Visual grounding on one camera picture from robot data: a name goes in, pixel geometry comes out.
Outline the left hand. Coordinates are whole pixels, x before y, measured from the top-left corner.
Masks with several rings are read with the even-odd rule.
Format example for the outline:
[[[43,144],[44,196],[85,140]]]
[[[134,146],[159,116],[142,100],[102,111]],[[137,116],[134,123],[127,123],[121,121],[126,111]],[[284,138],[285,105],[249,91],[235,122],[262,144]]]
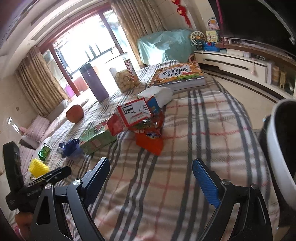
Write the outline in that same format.
[[[32,220],[33,214],[30,212],[19,212],[15,215],[15,232],[21,240],[29,239]]]

